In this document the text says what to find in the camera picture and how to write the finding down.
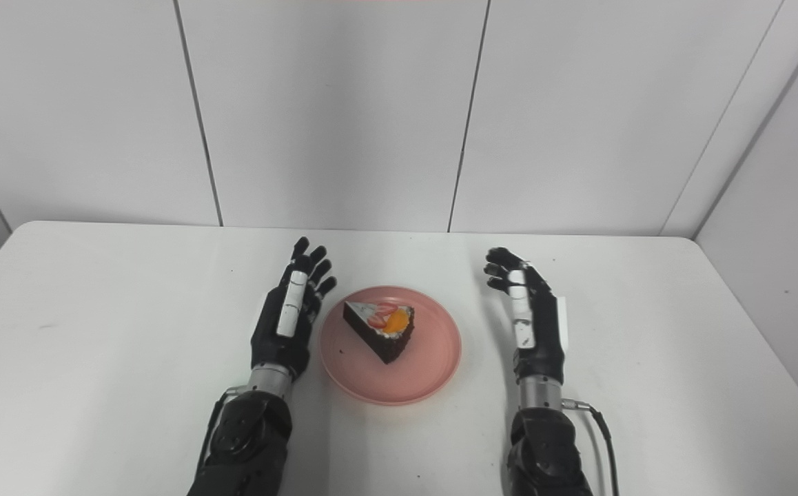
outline robot forearm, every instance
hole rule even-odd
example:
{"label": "robot forearm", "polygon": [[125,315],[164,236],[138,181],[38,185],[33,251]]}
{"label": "robot forearm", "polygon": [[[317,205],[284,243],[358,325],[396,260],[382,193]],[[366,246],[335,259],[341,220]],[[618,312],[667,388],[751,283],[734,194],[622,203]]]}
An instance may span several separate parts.
{"label": "robot forearm", "polygon": [[291,436],[291,414],[285,398],[291,390],[289,371],[262,364],[249,383],[230,391],[216,427],[207,433],[203,463],[188,496],[275,496]]}

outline white finger segment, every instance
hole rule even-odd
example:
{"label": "white finger segment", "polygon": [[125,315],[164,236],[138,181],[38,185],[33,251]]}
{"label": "white finger segment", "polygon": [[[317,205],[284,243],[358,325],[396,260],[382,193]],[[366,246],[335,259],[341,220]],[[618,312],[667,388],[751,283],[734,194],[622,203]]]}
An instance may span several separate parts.
{"label": "white finger segment", "polygon": [[512,323],[515,330],[515,345],[522,349],[534,348],[534,327],[531,301],[528,299],[528,288],[525,286],[524,271],[513,270],[509,279],[509,297],[512,298]]}
{"label": "white finger segment", "polygon": [[307,274],[295,270],[289,277],[289,288],[280,310],[280,320],[276,323],[276,333],[280,336],[295,336],[298,314],[301,313],[301,302],[304,300],[304,288],[307,288]]}

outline robotic hand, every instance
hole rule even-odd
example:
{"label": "robotic hand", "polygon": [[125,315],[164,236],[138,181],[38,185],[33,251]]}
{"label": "robotic hand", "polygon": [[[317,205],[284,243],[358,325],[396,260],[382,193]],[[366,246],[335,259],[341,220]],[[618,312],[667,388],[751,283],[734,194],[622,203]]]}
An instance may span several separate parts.
{"label": "robotic hand", "polygon": [[228,389],[214,406],[194,483],[188,496],[275,496],[291,435],[285,401],[307,370],[314,320],[336,286],[323,246],[305,255],[310,242],[295,244],[279,285],[267,293],[252,336],[252,374],[245,386]]}
{"label": "robotic hand", "polygon": [[575,428],[562,413],[565,357],[557,299],[537,270],[506,248],[492,248],[487,261],[488,286],[512,298],[518,345],[513,369],[522,404],[512,421],[507,459],[512,496],[591,496]]}

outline white table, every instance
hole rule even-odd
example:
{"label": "white table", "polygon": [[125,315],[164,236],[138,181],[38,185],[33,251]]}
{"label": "white table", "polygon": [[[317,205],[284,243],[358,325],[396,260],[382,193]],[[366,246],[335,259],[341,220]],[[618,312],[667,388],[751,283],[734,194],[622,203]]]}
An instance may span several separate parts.
{"label": "white table", "polygon": [[[212,402],[245,383],[258,308],[301,234],[18,229],[0,251],[0,495],[185,494]],[[453,315],[463,352],[437,395],[380,407],[330,383],[314,334],[284,496],[501,493],[518,392],[506,301],[481,274],[494,245],[567,296],[565,395],[606,414],[624,494],[798,495],[798,387],[692,242],[304,234],[335,266],[326,309],[366,286],[419,289]],[[603,444],[571,417],[601,493]]]}

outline silver cylindrical wrist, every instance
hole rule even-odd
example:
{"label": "silver cylindrical wrist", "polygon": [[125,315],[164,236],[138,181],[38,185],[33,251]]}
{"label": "silver cylindrical wrist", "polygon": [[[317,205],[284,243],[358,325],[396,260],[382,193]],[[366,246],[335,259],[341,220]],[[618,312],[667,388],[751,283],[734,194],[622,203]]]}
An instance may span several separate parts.
{"label": "silver cylindrical wrist", "polygon": [[522,377],[518,382],[521,408],[562,410],[562,383],[542,375]]}
{"label": "silver cylindrical wrist", "polygon": [[285,400],[291,392],[291,373],[282,365],[255,365],[245,391],[264,391]]}

